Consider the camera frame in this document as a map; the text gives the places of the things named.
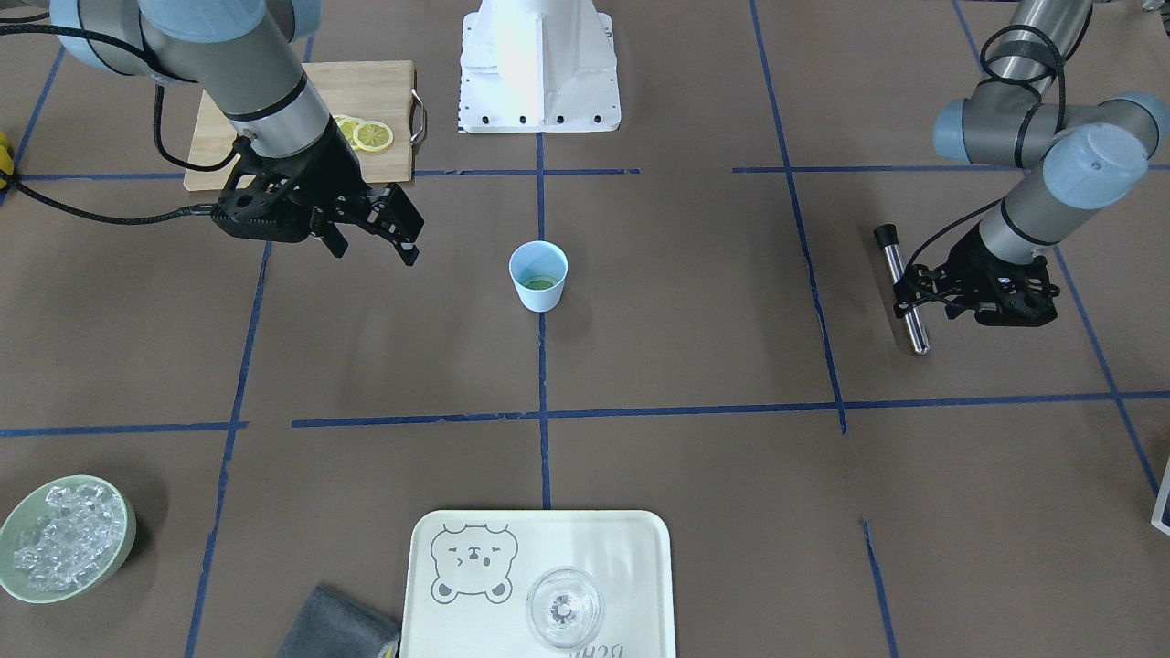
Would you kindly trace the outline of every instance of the black cable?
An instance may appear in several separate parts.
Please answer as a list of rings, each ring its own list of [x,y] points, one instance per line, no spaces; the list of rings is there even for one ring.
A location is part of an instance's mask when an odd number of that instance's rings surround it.
[[[33,16],[25,16],[22,19],[0,19],[0,23],[20,25],[20,23],[35,23],[36,21],[43,21],[49,18],[49,13],[36,14]]]
[[[92,220],[92,221],[99,221],[102,224],[113,224],[113,225],[117,225],[117,226],[144,226],[144,225],[147,225],[147,224],[159,224],[161,221],[167,221],[167,220],[176,219],[176,218],[179,218],[179,217],[187,217],[187,215],[193,215],[193,214],[211,214],[211,207],[206,206],[206,205],[202,205],[202,206],[184,206],[181,208],[173,210],[173,211],[171,211],[168,213],[165,213],[165,214],[156,214],[156,215],[151,215],[151,217],[135,217],[135,218],[110,217],[108,214],[98,214],[98,213],[94,213],[94,212],[89,212],[89,211],[83,211],[81,208],[75,208],[75,207],[73,207],[73,206],[70,206],[68,204],[63,204],[63,203],[61,203],[61,201],[58,201],[56,199],[51,199],[49,197],[46,197],[44,194],[41,194],[36,190],[33,190],[28,185],[25,185],[23,183],[21,183],[18,177],[15,177],[15,176],[8,176],[4,171],[0,171],[0,180],[7,183],[14,190],[19,190],[19,191],[23,192],[25,194],[28,194],[33,199],[35,199],[35,200],[37,200],[37,201],[40,201],[40,203],[42,203],[42,204],[44,204],[44,205],[47,205],[47,206],[49,206],[51,208],[56,208],[58,211],[67,212],[69,214],[80,217],[82,219],[89,219],[89,220]]]
[[[1068,60],[1073,59],[1073,54],[1076,53],[1076,49],[1081,47],[1081,41],[1085,41],[1085,34],[1089,30],[1089,23],[1092,21],[1093,21],[1093,5],[1089,5],[1089,13],[1085,14],[1085,25],[1081,26],[1081,33],[1076,35],[1076,42],[1073,43],[1073,47],[1068,49],[1068,54],[1065,55],[1066,64],[1068,63]]]
[[[138,57],[146,66],[151,68],[152,71],[165,75],[166,77],[174,77],[173,74],[167,73],[163,69],[159,63],[158,57],[153,53],[143,50],[142,48],[135,46],[133,43],[128,43],[121,39],[110,36],[109,34],[102,34],[101,32],[94,32],[91,29],[78,29],[75,27],[62,27],[58,25],[14,25],[8,27],[0,27],[0,36],[6,36],[8,34],[53,34],[56,36],[73,36],[76,39],[85,39],[89,41],[97,41],[98,43],[105,43],[108,46],[113,46],[130,53],[131,55]]]
[[[227,157],[220,160],[218,164],[213,165],[197,165],[191,164],[187,160],[179,159],[171,153],[166,152],[166,146],[163,146],[163,96],[166,90],[161,84],[154,85],[154,149],[158,155],[163,156],[163,159],[183,169],[190,169],[192,171],[219,171],[228,165],[233,158],[235,158],[235,151],[229,151]]]
[[[902,269],[902,281],[906,281],[906,285],[909,286],[911,290],[914,290],[915,293],[922,295],[923,297],[927,297],[928,300],[932,300],[932,301],[936,301],[936,302],[942,302],[942,303],[944,303],[944,304],[947,304],[949,307],[961,308],[963,310],[977,310],[978,307],[963,306],[963,304],[957,303],[955,301],[948,300],[947,297],[943,297],[942,295],[938,295],[938,294],[934,293],[932,290],[927,290],[925,288],[918,286],[917,283],[914,282],[914,277],[910,276],[910,268],[914,267],[915,261],[918,260],[918,256],[922,255],[922,252],[927,247],[929,247],[930,245],[935,244],[936,240],[938,240],[940,238],[942,238],[947,233],[950,233],[951,231],[954,231],[955,228],[957,228],[963,222],[970,221],[970,220],[975,219],[976,217],[979,217],[980,214],[990,211],[991,208],[996,207],[996,204],[999,204],[1000,201],[1003,201],[1003,199],[996,199],[994,201],[991,201],[990,204],[980,207],[979,210],[972,211],[972,212],[970,212],[970,213],[968,213],[968,214],[965,214],[965,215],[956,219],[955,221],[948,224],[941,231],[938,231],[937,233],[935,233],[934,235],[931,235],[925,242],[922,244],[922,246],[920,246],[917,249],[915,249],[914,253],[910,254],[910,258],[906,261],[906,267]]]
[[[987,41],[983,43],[983,48],[979,50],[979,67],[983,71],[987,74],[996,82],[1003,82],[1004,84],[1013,84],[1017,87],[1031,87],[1033,82],[1044,80],[1045,77],[1052,77],[1052,74],[1047,74],[1039,77],[1033,77],[1031,80],[1013,80],[1010,77],[1004,77],[998,73],[991,70],[991,66],[987,63],[987,49],[991,48],[991,43],[994,42],[1000,36],[1007,34],[1009,32],[1027,32],[1034,34],[1037,37],[1044,42],[1045,47],[1048,48],[1048,53],[1052,55],[1053,68],[1055,70],[1057,84],[1060,89],[1060,104],[1057,107],[1057,132],[1065,130],[1065,56],[1060,53],[1060,48],[1053,43],[1052,39],[1044,33],[1042,29],[1032,27],[1030,25],[1010,25],[999,32],[992,34]]]
[[[149,53],[146,50],[143,50],[142,48],[138,48],[132,43],[128,43],[125,41],[122,41],[121,39],[116,39],[113,36],[110,36],[108,34],[102,34],[99,32],[92,32],[89,29],[77,29],[73,27],[53,26],[53,25],[15,25],[8,27],[0,27],[0,36],[6,36],[9,34],[54,34],[57,36],[73,36],[76,39],[87,39],[89,41],[106,43],[109,46],[113,46],[115,48],[121,48],[122,50],[125,50],[126,53],[130,53],[131,55],[138,57],[139,60],[145,62],[146,66],[150,67],[151,70],[153,70],[154,73],[158,73],[167,77],[174,77],[173,75],[163,70],[161,64],[158,62],[158,57],[156,57],[153,53]],[[159,148],[159,152],[165,153],[165,150],[161,148],[161,138],[159,136],[161,125],[161,105],[159,104],[160,102],[161,102],[161,96],[156,95],[154,138],[156,138],[156,145]],[[19,177],[8,176],[4,171],[0,171],[0,180],[7,183],[9,186],[12,186],[12,189],[23,192],[34,200],[40,201],[51,208],[56,208],[58,211],[80,217],[82,219],[99,221],[102,224],[113,224],[117,226],[144,226],[147,224],[159,224],[161,221],[167,221],[179,217],[187,217],[193,214],[204,214],[204,215],[211,214],[212,211],[212,206],[198,205],[198,206],[184,206],[181,208],[177,208],[168,213],[156,214],[151,217],[138,217],[138,218],[111,217],[108,214],[99,214],[89,211],[83,211],[81,208],[76,208],[68,204],[57,201],[56,199],[53,199],[50,197],[46,197],[44,194],[41,194],[36,190],[33,190],[32,187],[21,183],[19,180]]]

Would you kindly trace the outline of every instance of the green liquid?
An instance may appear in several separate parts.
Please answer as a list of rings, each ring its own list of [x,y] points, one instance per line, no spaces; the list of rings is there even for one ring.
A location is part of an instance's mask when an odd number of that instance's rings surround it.
[[[528,288],[529,290],[548,290],[549,288],[556,286],[559,279],[556,276],[545,276],[543,274],[534,276],[528,281],[521,283],[521,286]]]

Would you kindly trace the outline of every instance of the black handle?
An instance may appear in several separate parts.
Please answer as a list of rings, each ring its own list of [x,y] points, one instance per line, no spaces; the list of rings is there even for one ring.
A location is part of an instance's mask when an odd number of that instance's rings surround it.
[[[874,238],[878,239],[878,246],[883,249],[890,245],[896,245],[897,227],[893,224],[882,224],[878,228],[874,228]]]

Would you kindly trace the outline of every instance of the blue tape line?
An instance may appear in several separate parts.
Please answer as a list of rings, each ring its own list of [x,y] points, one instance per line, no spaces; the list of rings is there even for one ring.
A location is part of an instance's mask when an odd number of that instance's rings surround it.
[[[627,169],[542,169],[544,176],[626,176],[634,173]]]
[[[1117,389],[1117,383],[1113,378],[1113,371],[1109,370],[1109,363],[1104,358],[1104,350],[1101,349],[1101,342],[1097,341],[1096,331],[1093,330],[1093,323],[1089,322],[1089,314],[1085,310],[1085,303],[1081,302],[1081,295],[1076,292],[1076,283],[1073,282],[1073,274],[1068,270],[1068,263],[1065,262],[1065,254],[1061,253],[1060,247],[1055,247],[1053,253],[1057,254],[1057,262],[1060,263],[1060,270],[1065,274],[1065,281],[1068,282],[1068,292],[1073,295],[1073,302],[1076,304],[1076,311],[1081,314],[1081,322],[1085,324],[1085,331],[1089,335],[1089,342],[1093,343],[1093,351],[1096,352],[1097,363],[1101,364],[1101,372],[1104,373],[1104,381],[1109,384],[1109,392],[1113,393],[1113,400],[1117,405],[1117,412],[1121,413],[1121,420],[1126,424],[1126,432],[1129,433],[1129,441],[1134,445],[1134,451],[1137,453],[1138,461],[1142,462],[1142,471],[1145,472],[1145,480],[1150,485],[1150,489],[1154,491],[1154,495],[1158,493],[1158,480],[1154,475],[1154,468],[1150,467],[1150,460],[1145,457],[1145,448],[1142,447],[1142,440],[1137,437],[1137,430],[1134,429],[1134,421],[1129,418],[1129,411],[1126,409],[1126,400],[1121,396],[1121,391]]]
[[[21,180],[181,180],[183,173],[40,173]]]
[[[1170,391],[1138,391],[1121,393],[1122,399],[1170,399]]]
[[[53,88],[53,82],[57,78],[57,71],[61,69],[61,62],[66,57],[66,47],[61,46],[57,48],[57,57],[53,60],[53,67],[49,69],[49,75],[44,78],[44,87],[41,88],[41,95],[36,98],[36,105],[33,107],[33,114],[28,116],[28,125],[25,126],[25,135],[20,137],[20,145],[16,146],[16,155],[13,156],[12,163],[16,171],[20,171],[20,160],[25,158],[25,150],[28,149],[28,140],[33,137],[33,129],[36,128],[37,119],[41,118],[41,110],[44,109],[44,101],[49,97],[49,89]],[[11,187],[5,187],[0,190],[0,207],[4,207],[5,199],[8,198],[8,190]]]
[[[931,171],[1019,171],[996,165],[840,165],[840,166],[737,166],[731,173],[863,173],[863,172],[931,172]]]
[[[543,160],[543,148],[539,151]],[[417,178],[442,176],[638,176],[641,172],[640,169],[420,169],[414,172],[414,176]]]
[[[536,176],[535,169],[424,169],[414,172],[422,176]]]
[[[709,406],[646,406],[633,409],[577,409],[550,411],[549,418],[626,418],[636,416],[714,416],[720,413],[779,413],[793,411],[833,411],[831,402],[791,404],[741,404]]]
[[[264,244],[264,255],[260,261],[260,275],[256,277],[256,293],[252,301],[252,316],[248,320],[248,337],[243,343],[243,357],[240,359],[240,377],[235,389],[235,402],[232,405],[232,424],[227,432],[227,440],[223,441],[223,460],[220,462],[219,488],[215,494],[215,520],[212,523],[212,532],[207,535],[207,544],[204,547],[204,566],[199,575],[199,589],[195,592],[195,605],[191,611],[191,629],[187,631],[187,649],[185,658],[193,658],[195,654],[195,643],[199,639],[199,625],[204,617],[204,603],[207,597],[207,582],[211,580],[212,561],[215,557],[215,540],[219,536],[220,519],[223,515],[223,500],[227,495],[227,466],[232,461],[235,452],[235,437],[240,410],[243,406],[243,392],[248,385],[248,370],[252,366],[252,349],[256,341],[256,328],[260,325],[260,309],[264,301],[264,281],[268,273],[268,259],[273,253],[273,244]]]
[[[544,135],[536,133],[536,234],[538,240],[544,240]],[[539,426],[541,426],[541,501],[544,509],[552,509],[552,480],[549,469],[549,389],[548,389],[548,351],[545,350],[545,338],[548,337],[548,322],[545,315],[541,314],[539,321],[538,354],[539,366],[537,383],[539,385]]]
[[[869,554],[869,570],[874,575],[874,589],[878,590],[878,605],[881,608],[881,623],[886,629],[886,645],[889,646],[889,657],[897,658],[897,639],[894,637],[894,622],[889,616],[889,601],[886,599],[886,584],[881,577],[881,566],[878,564],[878,555],[874,553],[873,536],[869,534],[869,520],[861,520],[861,532],[866,535],[866,553]]]
[[[975,44],[975,36],[971,34],[971,27],[966,25],[966,16],[963,15],[963,8],[959,7],[958,0],[951,0],[951,7],[955,7],[955,15],[958,16],[958,25],[963,27],[963,34],[966,35],[966,43],[971,47],[971,55],[975,56],[975,66],[979,66],[979,47]],[[979,73],[983,73],[983,68],[979,68]]]
[[[536,411],[503,413],[452,413],[446,416],[370,416],[364,418],[309,418],[294,420],[294,430],[307,427],[364,427],[370,425],[427,425],[431,423],[491,423],[496,420],[532,420]]]
[[[190,423],[159,425],[94,425],[78,427],[20,427],[0,430],[0,439],[20,437],[77,437],[94,434],[163,434],[170,432],[215,432],[247,427],[247,423]]]
[[[545,340],[548,330],[544,314],[541,314],[541,486],[544,509],[552,509],[552,475],[549,469],[549,381],[548,350]]]
[[[544,135],[536,133],[536,234],[544,240]]]
[[[776,137],[780,144],[780,157],[784,160],[784,174],[789,183],[789,197],[792,200],[792,213],[797,220],[797,234],[800,238],[800,252],[804,254],[805,265],[808,268],[808,288],[812,292],[812,303],[817,309],[817,321],[820,323],[820,336],[825,349],[825,365],[828,368],[828,379],[833,386],[833,399],[837,402],[837,413],[841,423],[841,433],[849,431],[848,420],[845,417],[845,404],[841,399],[841,385],[837,378],[837,364],[833,361],[833,347],[828,340],[828,323],[825,321],[825,309],[820,303],[820,292],[817,288],[817,272],[812,263],[812,252],[808,248],[808,235],[805,232],[804,215],[800,212],[800,198],[797,196],[797,181],[792,174],[792,162],[789,159],[787,139],[784,138],[784,123],[780,121],[780,107],[776,101],[776,89],[772,85],[772,69],[768,63],[768,52],[764,49],[764,33],[759,27],[759,12],[756,8],[756,0],[750,0],[751,20],[756,27],[756,46],[759,48],[759,61],[764,68],[764,82],[768,84],[768,98],[772,104],[772,119],[776,122]]]
[[[310,427],[353,427],[366,425],[425,425],[429,423],[493,423],[500,420],[538,420],[542,413],[551,419],[565,418],[621,418],[644,416],[714,416],[724,413],[790,413],[801,411],[833,411],[837,404],[832,402],[786,403],[786,404],[742,404],[708,406],[647,406],[628,409],[569,409],[548,410],[546,386],[542,386],[541,396],[545,400],[538,411],[511,411],[501,413],[459,413],[447,416],[383,416],[364,418],[312,418],[294,420],[292,429]],[[1170,391],[1134,391],[1121,393],[1127,399],[1170,399]],[[911,399],[876,399],[845,402],[846,409],[915,409],[931,406],[983,406],[1009,404],[1060,404],[1074,402],[1109,402],[1114,395],[1104,393],[1058,393],[1047,396],[989,396],[966,398],[911,398]]]
[[[1106,402],[1113,393],[1066,393],[1052,396],[992,396],[984,398],[920,398],[846,402],[847,409],[911,409],[920,406],[982,406],[989,404],[1053,404],[1064,402]]]

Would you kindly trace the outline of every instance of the white tray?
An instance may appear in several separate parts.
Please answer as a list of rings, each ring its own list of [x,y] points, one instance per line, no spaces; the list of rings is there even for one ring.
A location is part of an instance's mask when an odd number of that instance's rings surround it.
[[[589,573],[604,599],[601,630],[579,650],[549,647],[528,622],[529,591],[559,567]],[[675,658],[666,525],[649,512],[427,514],[411,536],[400,653]]]

